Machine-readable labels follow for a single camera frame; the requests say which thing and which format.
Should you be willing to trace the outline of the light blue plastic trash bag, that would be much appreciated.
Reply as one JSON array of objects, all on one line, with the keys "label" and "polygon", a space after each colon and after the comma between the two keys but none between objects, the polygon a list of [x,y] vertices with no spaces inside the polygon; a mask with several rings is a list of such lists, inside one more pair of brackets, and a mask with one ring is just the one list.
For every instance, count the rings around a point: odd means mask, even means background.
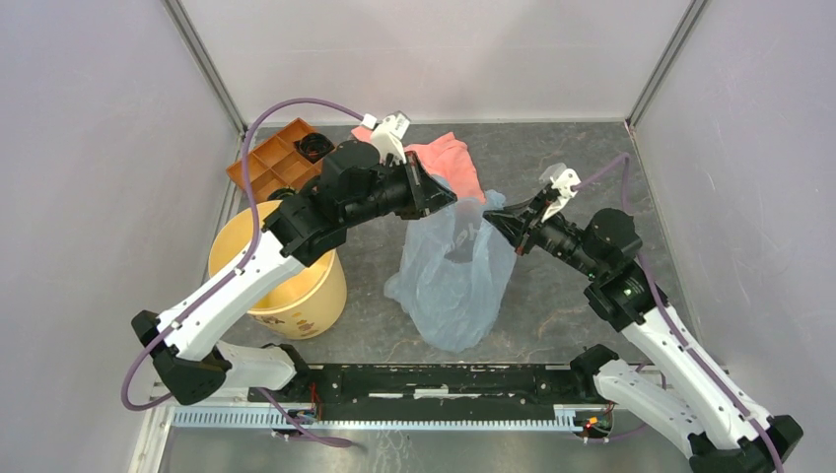
[{"label": "light blue plastic trash bag", "polygon": [[407,225],[399,268],[384,284],[429,345],[462,352],[477,345],[496,322],[517,256],[484,218],[506,204],[490,189],[484,201],[461,197]]}]

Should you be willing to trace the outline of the yellow trash bin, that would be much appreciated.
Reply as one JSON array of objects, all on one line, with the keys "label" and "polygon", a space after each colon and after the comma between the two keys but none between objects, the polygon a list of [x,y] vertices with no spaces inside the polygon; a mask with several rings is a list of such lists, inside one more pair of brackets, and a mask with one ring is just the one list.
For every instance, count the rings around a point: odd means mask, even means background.
[{"label": "yellow trash bin", "polygon": [[[208,270],[215,276],[230,273],[243,259],[252,237],[251,209],[233,217],[216,235],[211,246]],[[248,316],[290,340],[305,340],[330,328],[342,314],[347,301],[347,283],[335,249],[306,266],[282,254],[280,241],[270,231],[259,230],[255,253],[244,267],[245,281],[226,285],[209,303],[255,282],[246,290],[243,303],[232,305],[238,319]]]}]

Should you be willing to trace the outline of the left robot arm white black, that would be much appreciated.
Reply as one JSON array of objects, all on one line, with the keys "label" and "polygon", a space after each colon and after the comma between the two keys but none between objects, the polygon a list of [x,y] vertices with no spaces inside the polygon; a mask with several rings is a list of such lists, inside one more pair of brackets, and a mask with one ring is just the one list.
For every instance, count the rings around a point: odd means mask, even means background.
[{"label": "left robot arm white black", "polygon": [[309,391],[309,374],[283,348],[251,348],[222,336],[272,289],[312,266],[347,239],[349,229],[394,214],[430,216],[455,194],[407,153],[384,158],[370,143],[343,142],[322,159],[320,175],[284,198],[236,259],[193,294],[160,314],[131,321],[168,396],[192,405],[222,388],[266,388],[286,401]]}]

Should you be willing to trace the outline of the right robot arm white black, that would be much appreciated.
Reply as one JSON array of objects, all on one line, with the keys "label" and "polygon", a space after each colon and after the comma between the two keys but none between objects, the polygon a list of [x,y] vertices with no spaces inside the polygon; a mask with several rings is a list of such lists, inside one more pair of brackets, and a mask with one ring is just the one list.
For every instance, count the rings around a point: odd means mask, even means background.
[{"label": "right robot arm white black", "polygon": [[569,386],[583,402],[602,397],[628,410],[676,446],[694,472],[782,472],[803,430],[790,415],[755,402],[708,355],[678,317],[638,252],[642,241],[625,212],[604,208],[585,228],[550,200],[485,213],[485,220],[525,255],[538,247],[590,280],[595,314],[648,357],[674,390],[633,372],[595,345],[571,363]]}]

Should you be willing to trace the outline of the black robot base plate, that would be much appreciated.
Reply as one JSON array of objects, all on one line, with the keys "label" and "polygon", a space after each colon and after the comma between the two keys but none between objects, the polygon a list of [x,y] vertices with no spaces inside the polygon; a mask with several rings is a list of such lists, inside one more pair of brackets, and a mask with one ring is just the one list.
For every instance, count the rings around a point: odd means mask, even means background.
[{"label": "black robot base plate", "polygon": [[546,421],[557,406],[607,403],[589,376],[546,364],[324,364],[271,396],[321,421]]}]

